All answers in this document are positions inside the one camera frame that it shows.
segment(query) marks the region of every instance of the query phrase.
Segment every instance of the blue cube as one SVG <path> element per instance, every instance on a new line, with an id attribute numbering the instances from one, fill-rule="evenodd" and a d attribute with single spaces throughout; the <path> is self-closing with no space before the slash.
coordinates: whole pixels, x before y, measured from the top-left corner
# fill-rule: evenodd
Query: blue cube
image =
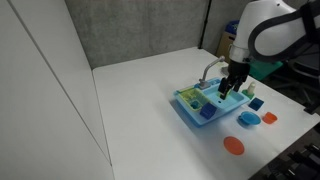
<path id="1" fill-rule="evenodd" d="M 255 111 L 258 111 L 260 109 L 260 107 L 263 105 L 263 101 L 258 99 L 258 98 L 254 98 L 251 103 L 249 104 L 249 107 L 252 108 Z"/>
<path id="2" fill-rule="evenodd" d="M 210 119 L 215 113 L 217 108 L 213 106 L 211 103 L 207 103 L 202 106 L 200 115 L 205 117 L 206 119 Z"/>

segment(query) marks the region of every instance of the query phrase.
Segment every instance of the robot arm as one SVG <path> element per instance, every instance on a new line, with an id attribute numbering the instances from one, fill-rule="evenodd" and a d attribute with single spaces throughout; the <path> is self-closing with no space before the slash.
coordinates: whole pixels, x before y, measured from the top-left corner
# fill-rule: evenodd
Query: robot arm
<path id="1" fill-rule="evenodd" d="M 320 0 L 295 10 L 282 0 L 249 3 L 230 49 L 228 78 L 219 86 L 221 98 L 238 91 L 249 74 L 250 58 L 264 62 L 288 60 L 307 42 L 319 43 Z"/>

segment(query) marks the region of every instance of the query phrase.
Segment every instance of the orange circle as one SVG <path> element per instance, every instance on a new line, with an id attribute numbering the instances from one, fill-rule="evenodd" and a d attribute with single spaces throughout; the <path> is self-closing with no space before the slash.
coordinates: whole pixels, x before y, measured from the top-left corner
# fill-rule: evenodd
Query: orange circle
<path id="1" fill-rule="evenodd" d="M 244 146 L 242 142 L 232 136 L 226 137 L 223 141 L 224 147 L 234 155 L 241 155 L 244 153 Z"/>
<path id="2" fill-rule="evenodd" d="M 267 124 L 272 124 L 276 120 L 278 120 L 277 116 L 272 114 L 271 112 L 267 112 L 266 115 L 262 119 Z"/>

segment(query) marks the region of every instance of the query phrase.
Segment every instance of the white table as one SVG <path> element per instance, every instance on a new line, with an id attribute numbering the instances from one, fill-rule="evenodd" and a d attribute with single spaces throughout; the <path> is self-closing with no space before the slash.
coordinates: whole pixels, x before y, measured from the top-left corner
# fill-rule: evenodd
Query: white table
<path id="1" fill-rule="evenodd" d="M 194 127 L 174 101 L 175 90 L 193 85 L 216 57 L 185 49 L 94 70 L 116 180 L 248 179 L 319 122 L 303 106 L 256 81 L 257 112 L 278 121 L 245 129 L 236 119 L 247 104 L 205 127 Z M 207 78 L 222 77 L 221 66 Z M 253 79 L 248 77 L 245 89 Z M 237 137 L 245 153 L 228 153 L 223 140 Z"/>

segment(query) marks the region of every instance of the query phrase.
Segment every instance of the small blue block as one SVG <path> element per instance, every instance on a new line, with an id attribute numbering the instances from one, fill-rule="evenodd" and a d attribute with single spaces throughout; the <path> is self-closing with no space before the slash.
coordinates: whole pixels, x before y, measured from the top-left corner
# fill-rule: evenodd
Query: small blue block
<path id="1" fill-rule="evenodd" d="M 249 104 L 249 107 L 252 108 L 255 111 L 258 111 L 260 109 L 260 107 L 263 105 L 263 101 L 258 99 L 258 98 L 254 98 L 251 103 Z"/>
<path id="2" fill-rule="evenodd" d="M 193 102 L 191 103 L 191 107 L 192 107 L 193 109 L 198 109 L 198 108 L 199 108 L 199 102 L 198 102 L 198 101 L 193 101 Z"/>
<path id="3" fill-rule="evenodd" d="M 215 113 L 217 108 L 213 106 L 211 103 L 207 103 L 202 106 L 200 115 L 205 117 L 206 119 L 210 119 Z"/>

